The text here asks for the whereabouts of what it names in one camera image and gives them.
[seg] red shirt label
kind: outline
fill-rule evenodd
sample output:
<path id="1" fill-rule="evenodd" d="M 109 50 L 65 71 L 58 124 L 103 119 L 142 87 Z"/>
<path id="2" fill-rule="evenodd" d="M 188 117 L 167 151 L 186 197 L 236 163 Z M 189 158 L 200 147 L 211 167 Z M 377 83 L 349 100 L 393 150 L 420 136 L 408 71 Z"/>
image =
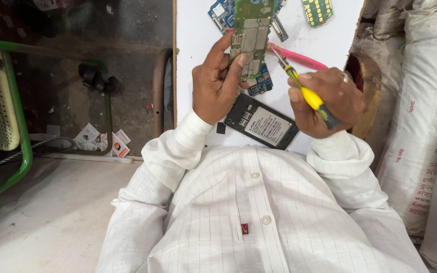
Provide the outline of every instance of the red shirt label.
<path id="1" fill-rule="evenodd" d="M 242 228 L 242 235 L 249 234 L 249 224 L 240 224 Z"/>

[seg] white table surface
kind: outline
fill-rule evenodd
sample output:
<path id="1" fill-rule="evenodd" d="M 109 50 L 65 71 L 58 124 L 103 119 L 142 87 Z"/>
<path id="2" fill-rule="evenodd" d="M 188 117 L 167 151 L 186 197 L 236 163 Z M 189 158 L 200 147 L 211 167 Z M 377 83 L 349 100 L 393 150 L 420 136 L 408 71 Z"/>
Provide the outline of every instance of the white table surface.
<path id="1" fill-rule="evenodd" d="M 203 63 L 212 45 L 222 36 L 207 14 L 214 3 L 215 0 L 177 0 L 176 46 L 180 50 L 177 55 L 176 71 L 178 123 L 192 107 L 191 70 Z M 281 43 L 276 32 L 271 28 L 269 41 L 284 49 L 318 60 L 328 67 L 336 66 L 343 69 L 355 37 L 363 4 L 362 0 L 333 0 L 334 15 L 323 25 L 311 28 L 307 25 L 301 0 L 288 0 L 279 13 L 279 19 L 289 38 Z M 266 53 L 266 64 L 274 87 L 254 98 L 294 118 L 288 97 L 288 76 L 272 53 Z M 294 62 L 290 64 L 298 73 L 313 71 Z M 310 143 L 311 137 L 299 133 L 288 150 L 306 155 Z M 225 134 L 215 133 L 214 130 L 206 144 L 209 147 L 246 144 L 264 146 L 229 127 Z"/>

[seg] black cable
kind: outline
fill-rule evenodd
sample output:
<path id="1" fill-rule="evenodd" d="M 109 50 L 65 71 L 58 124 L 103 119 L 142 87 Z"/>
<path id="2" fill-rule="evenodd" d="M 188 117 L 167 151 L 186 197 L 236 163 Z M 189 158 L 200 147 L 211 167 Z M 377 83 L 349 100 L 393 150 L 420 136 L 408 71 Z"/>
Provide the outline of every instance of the black cable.
<path id="1" fill-rule="evenodd" d="M 32 145 L 32 148 L 35 148 L 35 147 L 40 146 L 40 145 L 43 145 L 43 144 L 45 144 L 45 143 L 47 143 L 47 142 L 50 142 L 50 141 L 52 141 L 52 140 L 68 140 L 70 143 L 72 143 L 72 147 L 70 147 L 70 148 L 68 148 L 68 149 L 65 149 L 65 150 L 63 150 L 63 151 L 57 151 L 57 152 L 65 152 L 65 151 L 71 150 L 71 149 L 73 149 L 73 148 L 77 145 L 77 144 L 75 143 L 75 140 L 73 140 L 73 139 L 71 139 L 71 138 L 68 138 L 68 137 L 66 137 L 66 136 L 65 136 L 65 137 L 63 137 L 63 136 L 58 137 L 58 136 L 57 136 L 56 138 L 52 138 L 52 139 L 49 139 L 49 140 L 43 140 L 43 141 L 40 141 L 39 143 L 37 143 L 37 144 L 35 144 L 35 145 Z M 7 158 L 1 160 L 1 161 L 0 161 L 0 165 L 6 163 L 7 161 L 9 161 L 9 160 L 15 158 L 16 156 L 18 156 L 18 155 L 20 155 L 20 154 L 21 154 L 21 151 L 15 153 L 14 155 L 12 155 L 12 156 L 10 156 L 10 157 L 7 157 Z"/>

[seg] floor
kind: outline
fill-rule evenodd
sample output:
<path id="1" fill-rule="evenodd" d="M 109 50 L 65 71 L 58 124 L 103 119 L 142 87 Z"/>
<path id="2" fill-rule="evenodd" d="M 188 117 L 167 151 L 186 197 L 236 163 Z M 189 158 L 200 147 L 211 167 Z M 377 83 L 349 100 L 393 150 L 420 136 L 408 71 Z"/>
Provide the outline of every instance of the floor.
<path id="1" fill-rule="evenodd" d="M 36 158 L 0 195 L 0 272 L 94 272 L 110 202 L 140 164 Z"/>
<path id="2" fill-rule="evenodd" d="M 20 16 L 16 5 L 28 1 L 32 2 L 0 0 L 0 40 L 102 60 L 125 86 L 111 99 L 113 131 L 122 129 L 132 136 L 129 155 L 140 156 L 152 139 L 148 107 L 155 58 L 172 47 L 171 1 L 61 0 L 57 3 L 66 7 L 46 11 L 36 26 L 22 20 L 35 16 Z M 23 53 L 11 57 L 30 133 L 45 133 L 52 124 L 60 126 L 61 135 L 74 138 L 88 122 L 105 132 L 103 96 L 82 85 L 79 61 Z M 171 129 L 171 116 L 166 117 L 165 128 Z"/>

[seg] hand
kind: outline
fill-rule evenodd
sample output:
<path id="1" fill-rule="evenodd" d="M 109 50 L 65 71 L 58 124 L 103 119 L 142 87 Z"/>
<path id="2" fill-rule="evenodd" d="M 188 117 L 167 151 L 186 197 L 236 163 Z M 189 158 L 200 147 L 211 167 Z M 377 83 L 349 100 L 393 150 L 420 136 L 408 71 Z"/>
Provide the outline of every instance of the hand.
<path id="1" fill-rule="evenodd" d="M 288 84 L 292 87 L 288 91 L 291 107 L 296 124 L 303 133 L 316 139 L 324 139 L 357 123 L 365 109 L 365 98 L 352 80 L 348 83 L 343 81 L 342 71 L 333 67 L 315 73 L 300 74 L 298 79 L 304 87 L 315 91 L 330 113 L 342 121 L 341 125 L 329 131 L 319 114 L 304 100 L 301 90 L 289 79 Z"/>
<path id="2" fill-rule="evenodd" d="M 214 125 L 227 115 L 239 95 L 239 82 L 246 54 L 234 59 L 230 68 L 229 54 L 224 51 L 232 43 L 230 31 L 215 43 L 202 65 L 192 70 L 193 111 L 205 122 Z"/>

